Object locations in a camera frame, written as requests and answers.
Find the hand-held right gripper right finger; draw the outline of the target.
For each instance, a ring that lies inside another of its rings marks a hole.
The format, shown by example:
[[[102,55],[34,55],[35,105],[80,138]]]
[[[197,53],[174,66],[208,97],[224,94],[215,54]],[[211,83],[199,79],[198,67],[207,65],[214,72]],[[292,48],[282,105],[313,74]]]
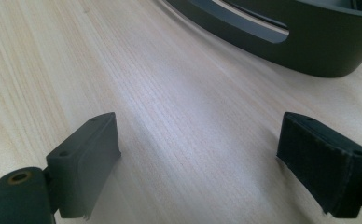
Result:
[[[320,121],[283,116],[277,157],[325,213],[356,218],[362,209],[362,146]]]

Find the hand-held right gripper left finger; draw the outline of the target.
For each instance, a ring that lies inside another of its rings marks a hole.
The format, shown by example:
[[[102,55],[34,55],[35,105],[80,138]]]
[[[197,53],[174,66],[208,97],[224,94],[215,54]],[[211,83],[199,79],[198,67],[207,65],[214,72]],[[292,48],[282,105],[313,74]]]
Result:
[[[116,114],[86,121],[46,157],[53,209],[63,218],[90,217],[120,156]]]

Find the dark grey plastic basket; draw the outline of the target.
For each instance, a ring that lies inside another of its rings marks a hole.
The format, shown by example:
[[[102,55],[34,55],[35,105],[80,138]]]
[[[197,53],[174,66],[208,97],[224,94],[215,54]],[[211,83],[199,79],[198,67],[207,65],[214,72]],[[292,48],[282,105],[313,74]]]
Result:
[[[316,77],[344,77],[362,64],[362,0],[223,0],[286,29],[278,34],[213,0],[166,0],[208,32],[272,63]]]

